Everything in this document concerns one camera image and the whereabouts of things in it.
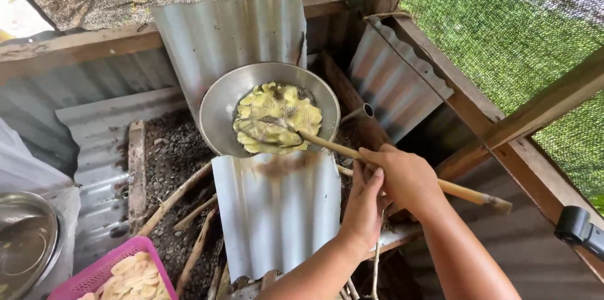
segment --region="ash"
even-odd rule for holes
[[[215,155],[202,140],[188,110],[150,120],[146,122],[146,131],[147,216],[150,217],[175,189]],[[173,227],[215,192],[211,180],[211,177],[202,180],[184,195],[149,235],[175,288],[209,209],[188,229],[174,231]],[[183,299],[206,296],[221,248],[222,228],[219,216],[215,216]]]

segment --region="stainless steel colander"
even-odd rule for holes
[[[53,256],[59,221],[53,207],[29,192],[0,193],[0,299],[19,299]]]

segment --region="rust stain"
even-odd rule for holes
[[[270,161],[256,165],[253,171],[257,170],[269,179],[281,179],[282,176],[316,165],[319,155],[314,151],[305,151],[300,157],[273,155]]]

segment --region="rope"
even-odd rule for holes
[[[411,13],[411,11],[409,10],[398,10],[398,11],[392,11],[392,12],[384,12],[382,14],[374,14],[374,15],[369,15],[366,17],[363,17],[363,21],[366,21],[367,19],[369,19],[369,17],[377,17],[379,19],[382,18],[386,18],[386,17],[390,17],[390,16],[394,16],[394,17],[407,17],[407,18],[411,18],[411,20],[414,20],[413,14]]]

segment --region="metal bowl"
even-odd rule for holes
[[[300,67],[279,62],[262,62],[228,72],[215,81],[202,99],[198,113],[199,130],[204,141],[216,154],[252,156],[237,142],[237,135],[232,129],[235,108],[253,87],[269,82],[289,84],[310,91],[323,116],[317,136],[328,141],[335,139],[340,109],[338,99],[328,84]],[[309,147],[313,151],[321,149],[317,145]]]
[[[19,299],[48,266],[59,237],[53,207],[30,192],[0,193],[0,285],[4,299]]]

